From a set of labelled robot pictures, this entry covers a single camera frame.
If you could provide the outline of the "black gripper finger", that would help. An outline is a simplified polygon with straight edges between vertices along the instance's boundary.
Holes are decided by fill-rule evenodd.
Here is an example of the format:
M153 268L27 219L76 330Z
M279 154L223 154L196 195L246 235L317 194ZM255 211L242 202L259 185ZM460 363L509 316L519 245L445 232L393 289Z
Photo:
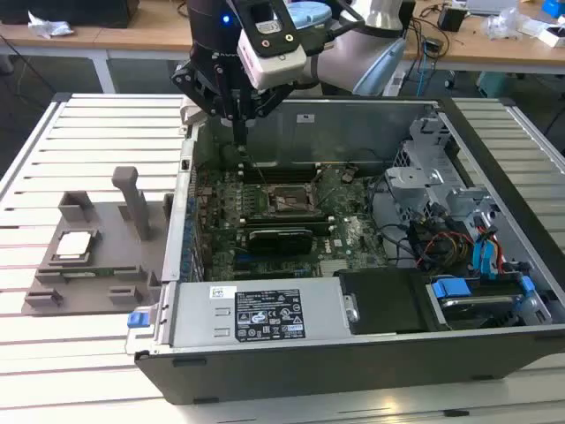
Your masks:
M247 142L247 124L258 117L266 117L294 90L294 85L283 84L264 91L251 85L240 89L240 145Z
M241 117L236 98L230 89L228 73L222 65L212 67L211 79L193 65L182 65L171 80L176 87L211 117L220 117L231 124L233 142L241 145Z

